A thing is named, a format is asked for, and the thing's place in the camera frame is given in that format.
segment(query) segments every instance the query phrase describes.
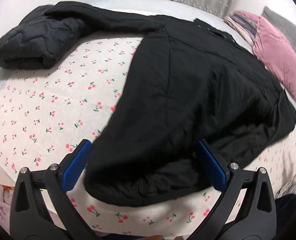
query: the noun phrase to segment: mattress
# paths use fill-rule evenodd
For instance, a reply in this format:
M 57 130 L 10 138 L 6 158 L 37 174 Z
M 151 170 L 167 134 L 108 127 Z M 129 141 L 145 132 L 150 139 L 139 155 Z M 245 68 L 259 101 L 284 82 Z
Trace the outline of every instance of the mattress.
M 146 15 L 163 13 L 186 20 L 197 17 L 230 33 L 237 43 L 251 51 L 237 32 L 211 14 L 166 0 L 131 1 L 134 0 L 88 3 Z M 50 70 L 17 70 L 0 85 L 0 166 L 14 181 L 21 167 L 46 169 L 59 163 L 82 139 L 94 140 L 100 135 L 122 95 L 129 64 L 142 38 L 138 34 L 94 33 L 80 40 Z M 261 166 L 267 169 L 276 194 L 296 174 L 296 129 L 267 147 L 245 169 L 257 170 Z M 151 206 L 117 207 L 92 198 L 84 189 L 83 176 L 67 195 L 93 230 L 106 233 L 189 235 L 220 195 L 210 187 Z M 58 222 L 47 192 L 42 194 Z M 228 221 L 237 215 L 243 197 L 244 191 Z

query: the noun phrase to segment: black jacket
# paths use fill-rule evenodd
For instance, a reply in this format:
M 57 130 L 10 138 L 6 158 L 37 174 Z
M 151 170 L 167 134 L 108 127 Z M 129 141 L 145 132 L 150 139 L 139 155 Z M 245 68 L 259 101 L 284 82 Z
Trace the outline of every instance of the black jacket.
M 78 22 L 80 36 L 98 29 L 147 33 L 88 158 L 85 187 L 101 201 L 142 206 L 202 190 L 209 182 L 194 153 L 199 139 L 243 168 L 295 126 L 295 109 L 278 80 L 231 35 L 205 22 L 77 2 L 44 14 L 45 21 Z M 3 39 L 11 41 L 8 34 Z

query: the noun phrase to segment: pink pillow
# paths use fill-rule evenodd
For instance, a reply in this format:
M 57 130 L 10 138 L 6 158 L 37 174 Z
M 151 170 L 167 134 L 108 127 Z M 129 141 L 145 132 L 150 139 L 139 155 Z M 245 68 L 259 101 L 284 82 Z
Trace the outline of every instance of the pink pillow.
M 243 15 L 257 25 L 255 44 L 252 47 L 254 55 L 296 100 L 296 53 L 287 38 L 262 16 L 241 10 L 233 13 Z

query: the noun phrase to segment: blue object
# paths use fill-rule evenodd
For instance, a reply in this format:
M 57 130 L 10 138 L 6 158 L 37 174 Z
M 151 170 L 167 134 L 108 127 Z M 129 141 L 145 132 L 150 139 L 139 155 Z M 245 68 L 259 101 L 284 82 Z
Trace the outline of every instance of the blue object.
M 75 186 L 81 172 L 86 166 L 91 145 L 89 140 L 83 140 L 71 154 L 73 158 L 61 175 L 61 189 L 63 192 L 72 190 Z
M 198 141 L 197 155 L 211 184 L 216 190 L 224 192 L 227 187 L 226 174 L 202 141 Z

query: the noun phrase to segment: silver bolt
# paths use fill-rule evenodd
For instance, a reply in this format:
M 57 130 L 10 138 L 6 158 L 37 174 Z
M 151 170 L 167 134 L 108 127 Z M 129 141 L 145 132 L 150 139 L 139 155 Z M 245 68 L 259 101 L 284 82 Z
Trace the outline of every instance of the silver bolt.
M 23 167 L 20 169 L 20 173 L 25 174 L 27 172 L 28 168 L 27 167 Z
M 57 170 L 57 169 L 58 169 L 58 164 L 57 164 L 57 163 L 53 163 L 53 164 L 51 164 L 51 165 L 49 166 L 49 169 L 50 169 L 51 171 L 55 171 L 55 170 Z
M 232 168 L 233 170 L 236 170 L 239 168 L 237 163 L 230 163 L 230 168 Z
M 266 174 L 266 172 L 267 172 L 266 169 L 265 169 L 265 168 L 262 168 L 262 167 L 259 169 L 259 171 L 260 171 L 262 174 Z

